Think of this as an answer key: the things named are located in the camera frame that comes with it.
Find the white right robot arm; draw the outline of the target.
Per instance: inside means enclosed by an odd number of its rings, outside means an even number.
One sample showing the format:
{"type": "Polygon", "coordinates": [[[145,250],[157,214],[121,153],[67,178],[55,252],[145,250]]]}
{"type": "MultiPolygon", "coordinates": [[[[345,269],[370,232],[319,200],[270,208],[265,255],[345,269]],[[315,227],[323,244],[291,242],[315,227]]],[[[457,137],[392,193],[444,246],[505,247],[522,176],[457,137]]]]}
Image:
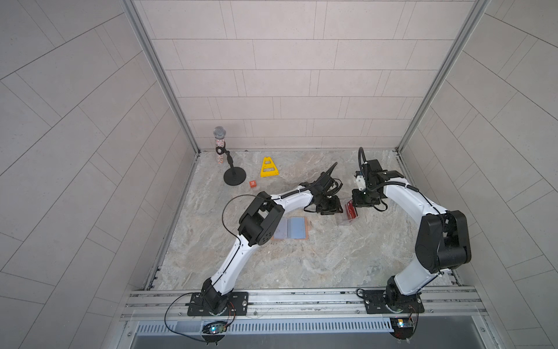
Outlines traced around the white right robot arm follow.
{"type": "Polygon", "coordinates": [[[382,169],[379,161],[368,160],[363,148],[357,153],[353,206],[387,210],[386,199],[403,208],[419,225],[414,258],[397,275],[389,278],[384,292],[386,307],[403,312],[419,300],[419,292],[445,270],[456,269],[472,259],[466,215],[430,201],[398,171],[382,169]]]}

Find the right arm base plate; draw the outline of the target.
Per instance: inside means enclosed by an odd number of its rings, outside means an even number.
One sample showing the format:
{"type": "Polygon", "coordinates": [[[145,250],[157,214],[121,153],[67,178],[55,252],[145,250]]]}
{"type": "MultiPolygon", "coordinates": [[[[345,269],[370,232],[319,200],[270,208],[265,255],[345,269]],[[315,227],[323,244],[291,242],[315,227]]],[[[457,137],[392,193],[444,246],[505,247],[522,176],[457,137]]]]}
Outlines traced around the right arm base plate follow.
{"type": "Polygon", "coordinates": [[[397,289],[360,290],[367,314],[410,314],[424,312],[419,295],[401,295],[397,289]]]}

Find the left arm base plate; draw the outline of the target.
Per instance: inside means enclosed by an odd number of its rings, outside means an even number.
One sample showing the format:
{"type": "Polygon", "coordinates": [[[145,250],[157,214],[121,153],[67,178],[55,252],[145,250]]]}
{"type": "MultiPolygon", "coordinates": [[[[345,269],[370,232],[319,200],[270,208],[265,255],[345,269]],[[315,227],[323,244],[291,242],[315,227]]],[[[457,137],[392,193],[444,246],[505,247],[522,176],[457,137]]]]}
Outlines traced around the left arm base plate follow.
{"type": "Polygon", "coordinates": [[[248,292],[230,292],[227,295],[220,293],[202,295],[194,293],[188,303],[188,316],[224,316],[235,314],[245,316],[248,307],[248,292]]]}

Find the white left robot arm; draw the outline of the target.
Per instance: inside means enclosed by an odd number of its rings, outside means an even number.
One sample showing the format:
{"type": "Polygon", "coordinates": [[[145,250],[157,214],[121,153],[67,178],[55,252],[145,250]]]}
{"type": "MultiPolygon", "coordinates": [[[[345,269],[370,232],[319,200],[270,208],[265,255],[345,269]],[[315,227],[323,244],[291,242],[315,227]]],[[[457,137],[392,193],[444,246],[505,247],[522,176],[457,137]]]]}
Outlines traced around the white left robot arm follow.
{"type": "Polygon", "coordinates": [[[343,212],[337,196],[342,181],[332,177],[336,166],[334,163],[317,180],[300,183],[289,192],[270,195],[262,191],[254,196],[239,219],[238,234],[231,251],[218,271],[203,282],[203,305],[211,313],[218,314],[228,305],[229,294],[244,266],[259,247],[271,240],[284,214],[312,205],[319,215],[343,212]]]}

